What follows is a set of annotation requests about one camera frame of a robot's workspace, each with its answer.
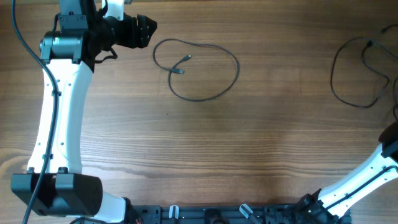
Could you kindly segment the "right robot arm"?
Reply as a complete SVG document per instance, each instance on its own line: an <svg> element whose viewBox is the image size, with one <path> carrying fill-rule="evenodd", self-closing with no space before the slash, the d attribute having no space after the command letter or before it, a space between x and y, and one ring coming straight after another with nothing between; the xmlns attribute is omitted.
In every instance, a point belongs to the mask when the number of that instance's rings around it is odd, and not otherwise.
<svg viewBox="0 0 398 224"><path fill-rule="evenodd" d="M309 223L338 223L356 202L397 178L397 122L379 137L375 151L333 185L306 194L295 206Z"/></svg>

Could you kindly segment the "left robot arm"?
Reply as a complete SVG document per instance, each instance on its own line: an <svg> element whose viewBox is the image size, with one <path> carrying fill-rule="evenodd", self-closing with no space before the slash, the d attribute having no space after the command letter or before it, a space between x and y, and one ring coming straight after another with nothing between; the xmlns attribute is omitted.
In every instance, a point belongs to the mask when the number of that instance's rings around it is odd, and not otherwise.
<svg viewBox="0 0 398 224"><path fill-rule="evenodd" d="M82 173L80 137L85 98L98 55L117 59L115 45L143 49L157 29L144 15L131 17L124 1L60 1L53 28L34 59L44 73L44 98L34 151L11 189L31 213L74 222L142 223L127 198L103 190L100 178Z"/></svg>

